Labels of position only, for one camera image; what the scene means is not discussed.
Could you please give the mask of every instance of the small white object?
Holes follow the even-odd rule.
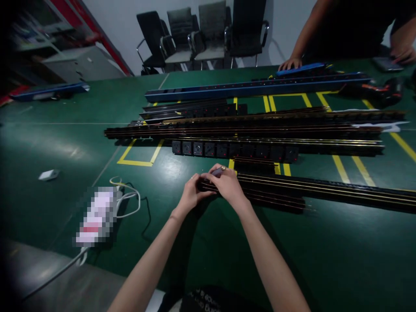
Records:
[[[41,181],[48,181],[48,180],[52,180],[55,179],[59,174],[59,170],[49,170],[49,171],[45,171],[42,172],[39,176],[39,180]]]

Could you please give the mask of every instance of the wall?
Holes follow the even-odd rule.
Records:
[[[105,31],[111,42],[119,50],[125,62],[135,75],[140,75],[142,62],[136,47],[143,39],[136,15],[157,11],[169,28],[167,11],[191,7],[192,14],[198,16],[198,5],[217,0],[82,0],[91,14]],[[233,10],[233,0],[227,0]],[[270,23],[269,34],[263,53],[258,56],[258,65],[277,65],[290,57],[298,35],[314,6],[316,0],[267,0],[264,19]],[[389,46],[388,34],[384,44]],[[148,58],[150,50],[145,43],[140,47],[143,59]],[[237,59],[238,67],[255,65],[255,58]]]

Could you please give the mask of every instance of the gray chair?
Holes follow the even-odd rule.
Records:
[[[225,42],[224,31],[227,26],[225,1],[199,6],[200,33],[192,34],[192,45],[196,61],[222,59],[224,66]]]
[[[175,51],[165,59],[166,64],[178,64],[192,61],[193,53],[190,45],[190,34],[194,31],[194,22],[191,8],[168,11],[171,36],[162,38],[162,49],[168,55],[166,45],[169,41],[175,44]]]

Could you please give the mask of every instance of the green table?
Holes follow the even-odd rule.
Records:
[[[368,60],[338,62],[336,69],[364,71],[384,83]],[[409,76],[414,68],[400,75]],[[88,262],[127,276],[156,237],[180,199],[185,181],[228,159],[178,156],[169,147],[135,141],[115,146],[103,136],[138,118],[149,89],[176,88],[267,77],[276,67],[173,72],[168,75],[92,82],[90,92],[59,102],[11,103],[1,109],[3,224],[19,242],[70,257],[79,252],[72,238],[90,201],[92,186],[108,186],[113,176],[131,182],[146,200],[121,219],[115,242],[89,253]],[[249,113],[328,104],[333,110],[366,109],[371,103],[310,93],[229,99],[247,103]],[[416,120],[415,95],[405,90],[395,109]],[[276,172],[332,181],[416,190],[416,138],[412,123],[399,134],[383,133],[383,156],[374,158],[301,155]],[[37,178],[59,169],[50,182]],[[416,302],[416,216],[376,208],[306,199],[302,215],[256,207],[269,235],[284,255],[313,310],[414,310]],[[130,200],[126,212],[136,209]],[[221,198],[191,214],[175,242],[159,283],[161,290],[186,291],[213,284],[237,292],[268,309],[270,304],[237,215]]]

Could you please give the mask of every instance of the power drill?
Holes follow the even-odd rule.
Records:
[[[403,80],[400,77],[391,78],[383,87],[370,84],[346,83],[339,91],[340,95],[366,100],[376,100],[381,108],[399,103],[403,97]]]

